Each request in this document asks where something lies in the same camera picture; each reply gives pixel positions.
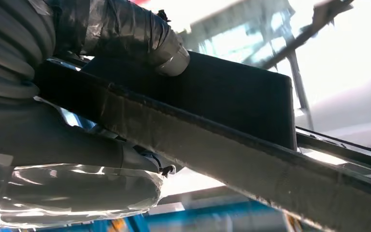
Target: bright light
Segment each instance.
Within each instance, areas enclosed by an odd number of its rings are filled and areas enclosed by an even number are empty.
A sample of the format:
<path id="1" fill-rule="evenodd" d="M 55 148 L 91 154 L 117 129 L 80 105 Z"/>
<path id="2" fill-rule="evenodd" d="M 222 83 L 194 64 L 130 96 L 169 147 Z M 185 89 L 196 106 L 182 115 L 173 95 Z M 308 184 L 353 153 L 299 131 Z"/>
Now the bright light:
<path id="1" fill-rule="evenodd" d="M 170 176 L 162 186 L 162 195 L 170 196 L 203 189 L 211 189 L 225 184 L 211 177 L 184 168 L 176 175 Z"/>
<path id="2" fill-rule="evenodd" d="M 312 159 L 325 162 L 325 163 L 329 163 L 329 164 L 333 164 L 333 165 L 340 165 L 340 164 L 347 163 L 346 161 L 340 158 L 337 158 L 337 157 L 334 157 L 334 156 L 331 156 L 331 155 L 328 155 L 328 154 L 325 154 L 319 151 L 312 151 L 309 153 L 304 153 L 304 155 Z"/>

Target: transparent plastic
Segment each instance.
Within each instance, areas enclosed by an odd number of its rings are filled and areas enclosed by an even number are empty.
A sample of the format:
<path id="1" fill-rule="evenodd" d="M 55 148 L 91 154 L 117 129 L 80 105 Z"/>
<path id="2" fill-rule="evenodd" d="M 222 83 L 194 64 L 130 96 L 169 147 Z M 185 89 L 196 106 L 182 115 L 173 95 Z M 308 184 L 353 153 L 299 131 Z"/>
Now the transparent plastic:
<path id="1" fill-rule="evenodd" d="M 144 213 L 161 199 L 164 179 L 143 170 L 88 165 L 16 167 L 6 186 L 0 186 L 0 228 L 48 227 Z"/>

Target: blue beam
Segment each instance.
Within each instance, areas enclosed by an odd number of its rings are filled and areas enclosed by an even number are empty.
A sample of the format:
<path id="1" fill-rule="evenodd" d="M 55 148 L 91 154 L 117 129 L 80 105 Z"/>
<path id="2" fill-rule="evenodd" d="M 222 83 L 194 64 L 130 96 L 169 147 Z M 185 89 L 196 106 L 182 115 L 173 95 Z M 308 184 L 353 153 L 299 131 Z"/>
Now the blue beam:
<path id="1" fill-rule="evenodd" d="M 125 222 L 130 232 L 150 232 L 147 221 L 141 214 L 127 217 L 125 218 Z"/>
<path id="2" fill-rule="evenodd" d="M 242 202 L 242 203 L 234 203 L 234 204 L 226 204 L 220 206 L 212 206 L 200 209 L 188 209 L 184 211 L 177 211 L 177 212 L 170 212 L 165 214 L 156 214 L 156 215 L 149 215 L 144 217 L 145 221 L 148 224 L 160 224 L 160 223 L 168 223 L 168 222 L 175 222 L 181 221 L 186 222 L 190 220 L 194 220 L 196 218 L 203 218 L 203 217 L 210 217 L 213 213 L 223 216 L 228 214 L 240 214 L 246 215 L 252 212 L 264 212 L 264 211 L 275 211 L 270 207 L 267 207 L 261 203 L 255 201 L 249 202 Z"/>

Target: gray hose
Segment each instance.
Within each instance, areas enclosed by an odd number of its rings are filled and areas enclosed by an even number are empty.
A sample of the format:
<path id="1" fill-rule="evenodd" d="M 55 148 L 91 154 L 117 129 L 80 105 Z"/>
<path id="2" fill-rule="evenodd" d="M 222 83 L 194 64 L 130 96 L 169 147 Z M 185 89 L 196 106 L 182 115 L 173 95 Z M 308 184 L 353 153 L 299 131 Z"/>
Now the gray hose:
<path id="1" fill-rule="evenodd" d="M 171 76 L 189 60 L 163 19 L 126 0 L 0 0 L 0 97 L 36 96 L 34 69 L 65 51 L 132 59 Z"/>

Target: wrapped pipe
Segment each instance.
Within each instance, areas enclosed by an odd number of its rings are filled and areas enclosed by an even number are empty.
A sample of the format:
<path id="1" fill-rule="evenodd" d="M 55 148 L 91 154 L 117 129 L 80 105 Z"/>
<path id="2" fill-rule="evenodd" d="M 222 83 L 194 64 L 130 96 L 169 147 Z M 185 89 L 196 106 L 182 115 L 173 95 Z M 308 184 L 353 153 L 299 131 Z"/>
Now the wrapped pipe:
<path id="1" fill-rule="evenodd" d="M 34 69 L 67 51 L 131 59 L 168 76 L 189 61 L 163 19 L 127 0 L 0 0 L 0 97 L 36 96 Z"/>
<path id="2" fill-rule="evenodd" d="M 56 28 L 56 52 L 129 58 L 176 76 L 189 62 L 164 19 L 127 0 L 46 0 Z"/>

